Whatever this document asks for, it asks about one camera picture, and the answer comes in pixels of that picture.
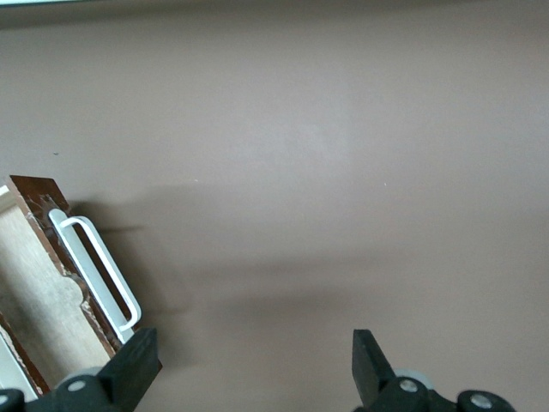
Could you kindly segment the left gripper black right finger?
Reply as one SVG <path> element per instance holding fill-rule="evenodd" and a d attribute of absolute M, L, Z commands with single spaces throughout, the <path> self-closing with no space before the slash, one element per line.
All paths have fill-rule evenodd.
<path fill-rule="evenodd" d="M 399 375 L 370 330 L 353 332 L 352 374 L 362 405 L 358 411 L 512 411 L 489 391 L 462 391 L 451 401 L 425 381 Z"/>

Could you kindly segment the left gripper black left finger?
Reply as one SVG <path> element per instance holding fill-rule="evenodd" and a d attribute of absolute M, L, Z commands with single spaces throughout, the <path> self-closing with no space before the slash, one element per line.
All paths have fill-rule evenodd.
<path fill-rule="evenodd" d="M 1 391 L 2 411 L 134 411 L 158 375 L 158 335 L 142 328 L 94 376 L 77 375 L 27 402 L 18 389 Z"/>

